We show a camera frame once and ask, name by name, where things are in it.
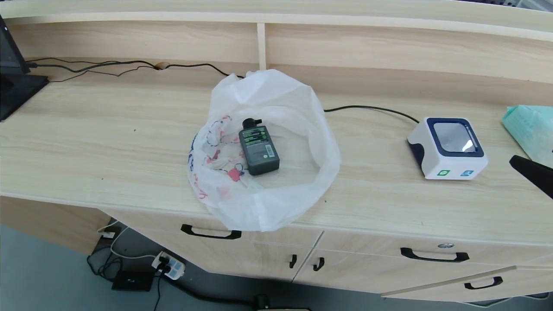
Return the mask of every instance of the drawer handle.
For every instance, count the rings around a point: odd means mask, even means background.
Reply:
[[[296,262],[298,261],[298,256],[296,254],[292,255],[292,261],[290,261],[290,269],[294,269]]]
[[[482,287],[472,287],[472,284],[465,283],[465,288],[466,289],[484,289],[484,288],[490,288],[490,287],[500,285],[501,283],[503,283],[503,278],[502,277],[493,277],[493,284],[492,285],[482,286]]]
[[[409,259],[424,260],[424,261],[436,261],[436,262],[463,262],[469,260],[467,253],[455,253],[457,258],[455,259],[435,259],[435,258],[425,258],[419,257],[413,253],[413,249],[408,247],[400,248],[401,254]]]
[[[322,268],[322,266],[324,266],[324,265],[325,265],[325,259],[323,257],[320,257],[319,258],[319,266],[313,265],[313,271],[315,271],[315,272],[319,271]]]
[[[211,239],[219,239],[219,240],[236,240],[240,239],[242,237],[242,232],[238,230],[232,230],[231,234],[227,236],[216,236],[216,235],[204,235],[204,234],[197,234],[192,231],[191,225],[182,225],[180,230],[188,235],[193,236],[201,236],[201,237],[209,237]]]

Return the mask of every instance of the cabinet door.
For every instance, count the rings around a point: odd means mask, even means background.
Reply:
[[[524,263],[525,266],[553,267],[553,254],[530,260]]]
[[[553,291],[553,268],[508,267],[476,276],[454,279],[382,297],[474,302]]]
[[[101,210],[0,196],[2,225],[90,255],[109,223]]]
[[[190,217],[178,213],[144,212],[120,209],[102,209],[113,218],[133,229],[147,229],[182,233],[182,225],[190,225],[194,232],[207,235],[227,235],[230,231],[216,219]],[[322,231],[308,227],[288,226],[273,232],[242,232],[241,239],[265,243],[312,248]]]
[[[319,265],[321,258],[324,258],[324,265],[320,270],[314,271],[314,265]],[[502,267],[314,250],[294,282],[360,292],[385,293]]]
[[[310,248],[240,239],[220,240],[182,232],[136,230],[207,272],[234,276],[291,281],[310,251]]]
[[[551,246],[521,245],[462,241],[448,238],[426,238],[364,234],[344,231],[325,231],[317,248],[322,250],[365,253],[371,255],[397,256],[402,248],[425,258],[452,259],[463,252],[469,258],[467,263],[489,263],[491,265],[520,265],[547,254],[553,253]]]

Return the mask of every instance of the white plastic bag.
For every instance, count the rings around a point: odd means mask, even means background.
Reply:
[[[262,119],[280,157],[251,176],[238,139],[242,121]],[[277,70],[223,79],[188,155],[189,182],[229,230],[274,231],[313,206],[340,169],[340,150],[310,86]]]

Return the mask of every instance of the barcode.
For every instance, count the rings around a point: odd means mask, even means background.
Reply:
[[[273,152],[273,147],[271,147],[271,145],[266,144],[265,149],[267,149],[267,154],[269,155],[269,158],[273,158],[275,156],[275,153]]]

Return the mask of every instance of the black monitor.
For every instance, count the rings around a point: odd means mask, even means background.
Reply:
[[[26,75],[29,72],[29,66],[0,16],[0,121],[4,121],[48,84],[48,77]]]

